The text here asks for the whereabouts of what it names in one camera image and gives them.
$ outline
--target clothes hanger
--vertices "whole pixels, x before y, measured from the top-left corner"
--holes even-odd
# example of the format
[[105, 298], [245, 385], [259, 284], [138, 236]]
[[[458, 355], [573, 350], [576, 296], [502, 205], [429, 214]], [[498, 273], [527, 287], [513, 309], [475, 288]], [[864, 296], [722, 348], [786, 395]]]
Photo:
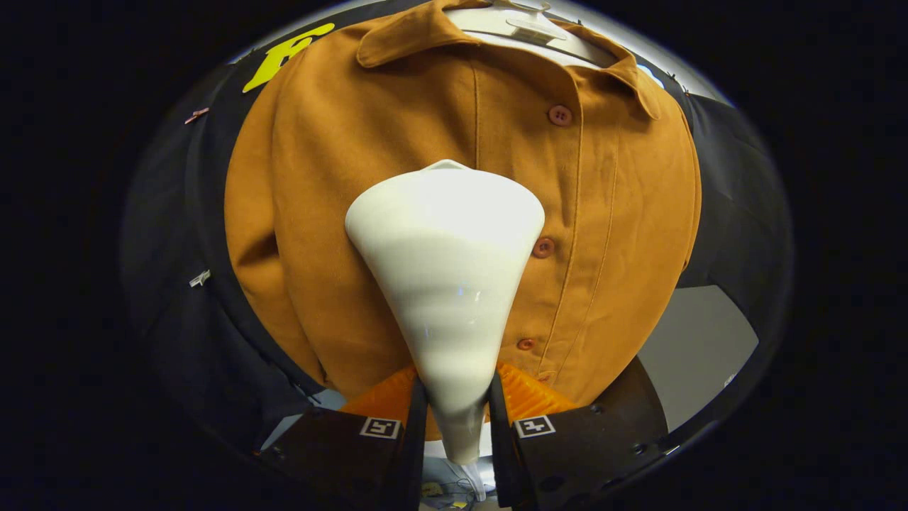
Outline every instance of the clothes hanger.
[[568, 59], [555, 57], [564, 65], [583, 65], [603, 68], [617, 62], [614, 55], [598, 46], [569, 33], [552, 23], [543, 13], [551, 8], [546, 2], [541, 8], [515, 4], [511, 0], [494, 0], [489, 7], [453, 9], [444, 11], [448, 19], [464, 32], [474, 33], [480, 39], [494, 44], [537, 51], [552, 57], [551, 51], [567, 55]]

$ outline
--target black cloth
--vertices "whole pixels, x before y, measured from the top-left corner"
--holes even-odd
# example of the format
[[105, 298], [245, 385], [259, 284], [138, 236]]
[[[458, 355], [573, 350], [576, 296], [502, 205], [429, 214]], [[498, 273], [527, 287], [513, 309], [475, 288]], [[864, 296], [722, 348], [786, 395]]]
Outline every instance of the black cloth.
[[[322, 390], [269, 336], [230, 264], [223, 223], [227, 167], [263, 86], [245, 94], [242, 88], [274, 45], [317, 25], [334, 23], [336, 31], [420, 3], [382, 2], [338, 13], [213, 70], [174, 107], [134, 171], [119, 269], [136, 348], [191, 416], [242, 452], [260, 446], [282, 417], [310, 405], [306, 395]], [[780, 283], [791, 271], [791, 233], [768, 151], [733, 107], [687, 95], [671, 76], [637, 59], [684, 109], [700, 159], [700, 228], [678, 286], [719, 285], [761, 342], [776, 336], [789, 292]], [[207, 114], [183, 123], [205, 107]], [[190, 286], [205, 270], [211, 278]]]

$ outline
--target white plastic cone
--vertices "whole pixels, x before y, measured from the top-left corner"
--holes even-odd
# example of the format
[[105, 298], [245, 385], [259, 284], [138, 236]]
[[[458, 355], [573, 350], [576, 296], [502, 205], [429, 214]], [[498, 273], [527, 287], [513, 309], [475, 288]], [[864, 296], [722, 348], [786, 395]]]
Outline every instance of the white plastic cone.
[[486, 391], [544, 220], [524, 186], [452, 160], [382, 181], [347, 212], [458, 465], [479, 457]]

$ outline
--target black backdrop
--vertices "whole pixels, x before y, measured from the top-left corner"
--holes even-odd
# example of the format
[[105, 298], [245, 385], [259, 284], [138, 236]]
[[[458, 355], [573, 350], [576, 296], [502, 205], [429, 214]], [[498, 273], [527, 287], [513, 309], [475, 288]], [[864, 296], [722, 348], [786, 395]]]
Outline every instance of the black backdrop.
[[[22, 264], [13, 268], [35, 266], [10, 272], [27, 287], [11, 293], [11, 325], [25, 325], [7, 339], [35, 348], [22, 366], [36, 369], [7, 386], [13, 404], [25, 398], [9, 422], [31, 419], [10, 434], [26, 454], [4, 472], [5, 489], [26, 490], [5, 499], [10, 507], [305, 508], [143, 385], [125, 349], [113, 260], [128, 169], [157, 120], [220, 62], [325, 4], [101, 2], [8, 14], [13, 28], [35, 27], [8, 61], [17, 76], [8, 98], [24, 107], [11, 123], [22, 154], [8, 169], [8, 252]], [[898, 275], [886, 257], [901, 242], [880, 209], [904, 189], [901, 174], [885, 172], [905, 130], [885, 89], [895, 90], [886, 81], [898, 61], [883, 52], [905, 46], [884, 31], [894, 6], [600, 8], [683, 55], [751, 117], [788, 189], [799, 255], [793, 323], [767, 379], [707, 440], [612, 506], [900, 507], [887, 485], [904, 445], [889, 396], [905, 349], [886, 344], [897, 334], [883, 320]], [[23, 382], [37, 392], [19, 392]]]

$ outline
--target yellow sticker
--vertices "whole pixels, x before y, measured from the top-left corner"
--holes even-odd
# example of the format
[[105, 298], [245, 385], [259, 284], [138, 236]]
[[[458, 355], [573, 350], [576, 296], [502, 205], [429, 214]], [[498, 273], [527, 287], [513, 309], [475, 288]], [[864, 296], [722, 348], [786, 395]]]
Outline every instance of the yellow sticker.
[[288, 60], [312, 43], [313, 35], [325, 35], [331, 30], [334, 30], [334, 23], [326, 23], [311, 29], [309, 32], [288, 39], [265, 52], [265, 60], [259, 66], [259, 70], [255, 72], [252, 80], [242, 88], [242, 91], [247, 93], [255, 87], [267, 83], [277, 75], [278, 71], [281, 70], [284, 64], [287, 64]]

